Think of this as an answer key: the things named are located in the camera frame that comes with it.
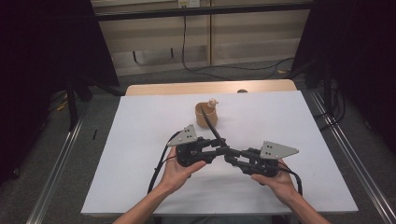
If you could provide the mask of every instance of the black cable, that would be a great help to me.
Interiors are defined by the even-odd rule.
[[[170,142],[174,137],[176,137],[180,132],[174,133],[174,135],[172,135],[172,137],[169,139],[168,142]],[[166,150],[168,149],[168,145],[165,146],[165,148],[163,149],[163,154],[161,155],[160,161],[158,162],[157,168],[154,169],[154,174],[152,175],[151,181],[149,182],[149,186],[148,186],[148,194],[152,191],[152,189],[154,188],[154,184],[155,184],[155,180],[157,179],[158,174],[161,171],[161,168],[163,167],[163,164],[171,159],[168,158],[165,161],[163,160],[163,158],[165,157],[166,154]]]
[[[296,182],[297,182],[297,190],[298,190],[299,194],[301,194],[301,196],[303,196],[303,184],[302,184],[301,178],[296,173],[294,173],[291,169],[285,169],[285,168],[281,168],[281,167],[277,167],[277,169],[279,171],[283,171],[283,172],[289,173],[291,175],[294,175],[294,177],[296,178]]]
[[[212,66],[208,66],[208,67],[194,69],[193,71],[201,71],[201,70],[204,70],[207,68],[233,68],[233,69],[248,70],[248,71],[259,71],[259,70],[269,69],[272,67],[278,67],[281,63],[288,61],[288,60],[293,60],[293,59],[294,59],[293,57],[289,57],[286,59],[282,59],[273,65],[266,66],[266,67],[260,67],[260,68],[245,68],[245,67],[236,67],[236,66],[229,66],[229,65],[212,65]]]
[[[186,18],[186,16],[184,16],[183,19],[184,19],[184,32],[183,32],[183,47],[182,47],[182,50],[181,50],[181,62],[182,62],[182,64],[183,64],[183,67],[184,67],[187,71],[189,71],[189,72],[191,72],[191,73],[194,73],[194,74],[196,74],[196,75],[211,76],[211,77],[216,77],[216,78],[220,78],[220,79],[232,81],[231,79],[229,79],[229,78],[227,78],[227,77],[219,77],[219,76],[216,76],[216,75],[213,75],[213,74],[201,73],[201,72],[199,72],[199,71],[202,71],[202,70],[205,70],[205,69],[208,69],[208,68],[232,68],[232,69],[240,69],[240,70],[248,70],[248,71],[260,71],[260,70],[265,70],[265,69],[269,69],[269,68],[275,67],[274,72],[273,72],[270,76],[268,76],[268,77],[271,77],[271,76],[273,76],[273,75],[275,74],[277,67],[278,67],[281,63],[283,63],[283,62],[285,62],[285,61],[288,61],[288,60],[293,60],[293,59],[294,59],[293,57],[289,57],[289,58],[280,60],[279,62],[277,62],[277,63],[275,63],[275,64],[273,64],[273,65],[266,66],[266,67],[260,67],[260,68],[244,68],[244,67],[229,66],[229,65],[212,65],[212,66],[207,66],[207,67],[202,67],[202,68],[197,68],[197,69],[190,69],[190,68],[187,67],[187,65],[186,65],[186,62],[185,62],[185,53],[184,53],[184,52],[185,52],[185,46],[186,46],[186,31],[187,31],[187,22],[186,22],[186,19],[187,19],[187,18]]]
[[[282,168],[282,167],[279,167],[279,166],[268,166],[268,168],[276,169],[276,170],[283,171],[283,172],[289,173],[289,174],[291,174],[291,175],[294,175],[294,178],[296,179],[296,182],[297,182],[297,191],[299,192],[299,194],[300,194],[301,196],[303,196],[303,183],[302,183],[301,178],[300,178],[296,173],[294,173],[294,172],[289,168],[289,166],[287,166],[285,163],[282,163],[282,162],[280,162],[280,161],[278,161],[277,163],[278,163],[278,164],[281,164],[281,165],[284,166],[285,168]]]
[[[308,63],[305,63],[305,64],[301,65],[299,68],[297,68],[296,70],[292,71],[287,76],[282,77],[282,79],[295,79],[297,76],[302,74],[305,71],[305,69],[308,69],[309,67],[311,67],[313,64],[315,64],[317,62],[318,62],[318,60],[312,60]]]
[[[344,94],[341,94],[341,96],[342,96],[342,99],[343,99],[343,112],[342,112],[342,114],[341,114],[341,117],[340,117],[340,118],[337,118],[338,115],[337,115],[337,117],[334,117],[334,121],[331,121],[331,122],[328,123],[326,126],[324,126],[324,127],[322,127],[322,128],[319,129],[321,132],[324,131],[324,130],[326,130],[327,128],[330,128],[330,127],[333,126],[333,125],[338,124],[338,123],[344,118],[344,115],[345,115],[345,113],[346,113],[347,108],[346,108],[346,101],[345,101]]]
[[[321,117],[323,117],[325,115],[333,116],[334,109],[337,109],[336,117],[338,117],[338,115],[340,113],[340,105],[339,105],[339,101],[338,101],[338,91],[339,91],[339,89],[337,88],[337,89],[332,89],[332,90],[335,91],[335,94],[334,94],[333,99],[332,99],[332,109],[331,109],[331,111],[325,111],[322,114],[313,115],[312,117],[314,117],[315,120],[320,119]]]
[[[173,158],[177,158],[177,156],[166,158],[166,160],[163,161],[163,164],[166,163],[167,161],[169,161],[170,159],[173,159]]]
[[[213,74],[200,73],[200,72],[196,72],[196,71],[190,69],[189,67],[187,67],[185,59],[184,59],[184,48],[186,46],[186,30],[187,30],[186,16],[184,16],[183,18],[184,18],[184,33],[183,33],[183,48],[181,49],[181,62],[183,63],[183,67],[187,71],[189,71],[189,72],[191,72],[191,73],[193,73],[195,75],[204,75],[204,76],[210,76],[210,77],[216,77],[216,78],[219,78],[219,79],[224,79],[224,80],[227,80],[227,81],[232,81],[231,79],[229,79],[227,77],[219,77],[219,76],[216,76],[216,75],[213,75]]]

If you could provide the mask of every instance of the hand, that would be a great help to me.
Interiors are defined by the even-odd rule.
[[[293,186],[293,182],[291,182],[290,174],[286,172],[279,171],[279,173],[274,177],[252,175],[251,178],[263,185],[270,187],[276,197],[284,204],[288,204],[295,197],[295,195],[298,194],[297,190]]]
[[[167,159],[176,156],[176,147],[172,147]],[[166,161],[163,178],[161,179],[160,188],[164,188],[168,194],[172,194],[186,183],[186,180],[195,172],[206,165],[204,161],[198,161],[189,167],[182,167],[178,164],[177,158]]]

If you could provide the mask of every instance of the black controller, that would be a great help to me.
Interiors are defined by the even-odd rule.
[[[216,147],[218,145],[219,141],[217,139],[208,140],[199,137],[196,142],[176,147],[177,161],[181,166],[188,167],[198,161],[212,163],[217,156],[224,155],[224,160],[232,166],[239,167],[243,174],[258,174],[273,177],[278,173],[277,160],[261,159],[260,151],[255,148],[238,151],[226,146],[203,152],[204,147]],[[247,158],[248,162],[239,161],[237,158],[240,157]]]

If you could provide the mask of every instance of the dark background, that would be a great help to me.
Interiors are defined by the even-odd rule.
[[[311,9],[292,70],[318,60],[306,71],[307,87],[315,88],[327,64],[328,75],[396,152],[394,1],[316,2],[327,7]]]
[[[50,96],[79,75],[107,85],[117,76],[91,2],[7,0],[0,3],[0,183],[18,167],[48,115]]]

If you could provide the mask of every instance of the wall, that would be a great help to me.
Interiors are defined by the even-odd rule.
[[[210,2],[212,6],[220,7],[280,1],[201,0],[201,7],[210,6]],[[95,7],[94,10],[96,13],[106,13],[166,8],[177,8],[177,1]],[[309,10],[296,10],[188,17],[186,50],[190,47],[204,47],[206,64],[290,57],[297,50],[308,12]],[[181,49],[183,43],[184,21],[180,17],[101,21],[100,26],[111,54],[133,50]]]

